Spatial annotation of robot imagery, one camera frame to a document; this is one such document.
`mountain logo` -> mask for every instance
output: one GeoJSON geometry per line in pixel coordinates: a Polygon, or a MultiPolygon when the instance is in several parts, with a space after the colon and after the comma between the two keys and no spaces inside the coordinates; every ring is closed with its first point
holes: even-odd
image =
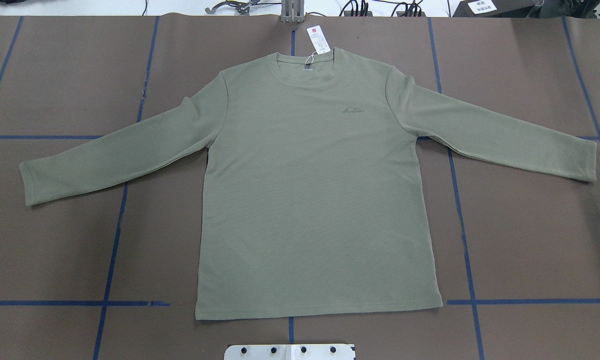
{"type": "Polygon", "coordinates": [[[351,113],[351,112],[352,112],[352,113],[354,113],[354,112],[355,112],[355,113],[357,113],[357,112],[358,112],[358,113],[360,113],[360,112],[364,112],[364,110],[362,110],[362,109],[358,109],[357,107],[355,107],[355,108],[354,108],[354,107],[351,107],[351,106],[350,106],[350,107],[347,107],[345,111],[343,111],[343,113],[345,113],[345,112],[346,112],[346,113],[348,113],[348,112],[349,112],[349,113],[351,113]]]}

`white tag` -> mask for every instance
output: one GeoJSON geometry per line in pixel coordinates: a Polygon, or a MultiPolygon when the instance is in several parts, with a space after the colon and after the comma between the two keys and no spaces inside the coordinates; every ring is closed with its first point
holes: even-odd
{"type": "Polygon", "coordinates": [[[307,32],[309,32],[309,38],[311,39],[313,47],[318,54],[324,54],[331,51],[329,43],[327,43],[327,39],[324,37],[324,32],[322,32],[320,25],[309,27],[307,32]]]}
{"type": "Polygon", "coordinates": [[[469,2],[468,5],[474,14],[482,14],[497,10],[496,6],[491,0],[478,0],[471,3],[469,2]]]}

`shirt sleeve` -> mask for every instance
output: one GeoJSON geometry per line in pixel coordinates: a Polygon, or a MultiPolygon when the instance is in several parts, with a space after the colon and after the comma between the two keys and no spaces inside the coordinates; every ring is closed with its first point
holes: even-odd
{"type": "Polygon", "coordinates": [[[456,153],[486,162],[565,178],[595,181],[593,141],[579,139],[415,85],[389,71],[386,97],[402,128],[456,153]]]}
{"type": "Polygon", "coordinates": [[[174,109],[57,155],[24,161],[26,205],[112,187],[208,147],[224,125],[227,107],[220,73],[174,109]]]}

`olive green shirt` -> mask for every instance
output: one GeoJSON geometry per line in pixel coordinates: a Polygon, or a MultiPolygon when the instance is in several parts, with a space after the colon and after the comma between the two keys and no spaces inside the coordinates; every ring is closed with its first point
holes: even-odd
{"type": "Polygon", "coordinates": [[[339,48],[310,70],[306,59],[275,53],[223,70],[175,109],[23,162],[26,204],[127,182],[207,147],[195,317],[272,318],[442,306],[419,136],[466,157],[595,180],[594,142],[339,48]]]}

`neckline rib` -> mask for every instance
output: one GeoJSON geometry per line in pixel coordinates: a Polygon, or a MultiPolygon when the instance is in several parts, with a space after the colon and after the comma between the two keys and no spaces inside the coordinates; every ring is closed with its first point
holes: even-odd
{"type": "Polygon", "coordinates": [[[304,64],[305,61],[309,58],[308,56],[295,56],[295,55],[285,55],[279,52],[275,52],[268,56],[268,64],[271,73],[284,84],[295,86],[295,87],[307,87],[307,88],[316,88],[316,87],[324,87],[332,84],[336,80],[339,79],[339,76],[342,73],[342,68],[346,62],[346,58],[344,57],[344,50],[341,48],[334,47],[331,51],[325,52],[324,54],[314,55],[313,63],[317,62],[333,62],[333,69],[326,75],[323,75],[319,79],[311,79],[311,80],[302,80],[294,77],[290,77],[286,75],[282,69],[278,66],[278,62],[286,62],[291,64],[304,64]]]}

